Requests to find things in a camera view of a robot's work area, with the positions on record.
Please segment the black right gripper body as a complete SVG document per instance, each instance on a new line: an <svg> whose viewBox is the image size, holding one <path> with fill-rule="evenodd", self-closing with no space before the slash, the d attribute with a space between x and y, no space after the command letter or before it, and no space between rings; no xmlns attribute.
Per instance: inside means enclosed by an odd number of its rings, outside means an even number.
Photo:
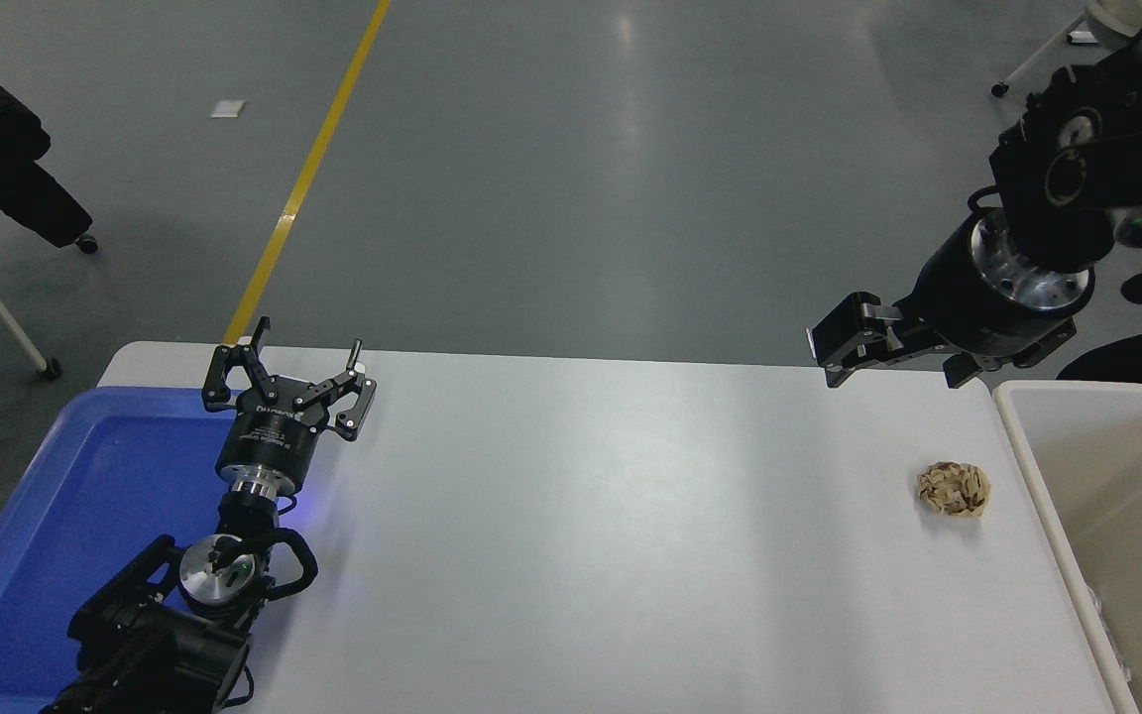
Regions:
<svg viewBox="0 0 1142 714"><path fill-rule="evenodd" d="M1073 338L1078 276L1038 266L1005 222L965 222L920 268L906 302L979 369L1029 369Z"/></svg>

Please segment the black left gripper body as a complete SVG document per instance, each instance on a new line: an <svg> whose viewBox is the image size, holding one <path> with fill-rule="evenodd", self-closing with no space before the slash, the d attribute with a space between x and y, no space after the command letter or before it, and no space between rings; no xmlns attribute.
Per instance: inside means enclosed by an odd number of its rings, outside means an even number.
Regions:
<svg viewBox="0 0 1142 714"><path fill-rule="evenodd" d="M242 395L219 450L217 474L235 483L254 473L273 473L281 491L300 491L328 424L329 412L322 406L296 411L293 401L267 404L257 393Z"/></svg>

